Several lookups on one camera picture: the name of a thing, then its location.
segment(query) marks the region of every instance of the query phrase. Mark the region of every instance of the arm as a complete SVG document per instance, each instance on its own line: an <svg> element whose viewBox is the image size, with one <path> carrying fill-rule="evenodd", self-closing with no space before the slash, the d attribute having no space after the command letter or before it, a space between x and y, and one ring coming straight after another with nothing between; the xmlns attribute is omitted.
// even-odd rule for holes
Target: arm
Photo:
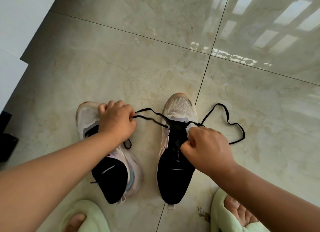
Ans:
<svg viewBox="0 0 320 232"><path fill-rule="evenodd" d="M134 132L130 105L110 101L98 110L97 134L0 173L2 231L35 231L71 189Z"/></svg>
<svg viewBox="0 0 320 232"><path fill-rule="evenodd" d="M320 208L238 165L218 131L192 127L181 146L186 158L235 198L270 231L318 231Z"/></svg>

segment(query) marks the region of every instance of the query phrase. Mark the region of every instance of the dirt stain on shoe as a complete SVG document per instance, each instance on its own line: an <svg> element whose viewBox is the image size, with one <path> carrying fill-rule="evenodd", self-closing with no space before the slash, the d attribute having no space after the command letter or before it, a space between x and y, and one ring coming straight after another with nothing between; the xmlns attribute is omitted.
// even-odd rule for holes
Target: dirt stain on shoe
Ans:
<svg viewBox="0 0 320 232"><path fill-rule="evenodd" d="M205 219L205 221L207 221L208 223L210 223L210 214L208 214L207 212L205 212L201 207L197 207L198 209L198 215L199 217L203 217Z"/></svg>

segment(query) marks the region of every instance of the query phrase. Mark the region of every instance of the white sneaker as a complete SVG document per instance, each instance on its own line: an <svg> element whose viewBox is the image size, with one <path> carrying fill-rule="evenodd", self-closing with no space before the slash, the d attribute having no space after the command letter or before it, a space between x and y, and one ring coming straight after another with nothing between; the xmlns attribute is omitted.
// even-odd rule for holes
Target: white sneaker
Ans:
<svg viewBox="0 0 320 232"><path fill-rule="evenodd" d="M80 140L99 130L99 104L84 102L79 105L75 121ZM136 193L142 182L142 169L137 158L122 145L101 160L91 171L95 182L109 203L122 203Z"/></svg>
<svg viewBox="0 0 320 232"><path fill-rule="evenodd" d="M174 209L173 204L181 201L191 181L194 166L180 151L180 146L188 140L190 127L196 126L198 116L195 106L184 93L172 95L166 102L162 114L170 119L163 119L161 150L157 171L157 181L163 200L168 203L168 209Z"/></svg>

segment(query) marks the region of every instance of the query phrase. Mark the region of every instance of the slipper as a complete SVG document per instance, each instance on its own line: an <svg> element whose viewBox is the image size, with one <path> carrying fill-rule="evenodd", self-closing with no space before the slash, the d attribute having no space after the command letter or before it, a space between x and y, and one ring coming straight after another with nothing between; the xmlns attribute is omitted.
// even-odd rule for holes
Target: slipper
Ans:
<svg viewBox="0 0 320 232"><path fill-rule="evenodd" d="M102 211L96 204L89 200L75 202L69 208L62 220L59 231L63 231L70 219L79 212L86 214L87 218L78 229L78 232L110 232Z"/></svg>
<svg viewBox="0 0 320 232"><path fill-rule="evenodd" d="M211 232L263 232L261 222L254 222L242 227L236 217L224 207L228 194L221 188L215 193L211 206Z"/></svg>

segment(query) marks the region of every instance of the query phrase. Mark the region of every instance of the left hand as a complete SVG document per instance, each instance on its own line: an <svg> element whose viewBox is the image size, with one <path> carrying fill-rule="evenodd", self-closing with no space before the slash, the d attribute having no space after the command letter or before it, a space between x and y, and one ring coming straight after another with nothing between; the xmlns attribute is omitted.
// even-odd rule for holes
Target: left hand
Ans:
<svg viewBox="0 0 320 232"><path fill-rule="evenodd" d="M109 133L118 143L127 140L136 129L135 116L131 105L126 105L119 100L111 100L108 104L100 104L98 107L100 126L99 133Z"/></svg>

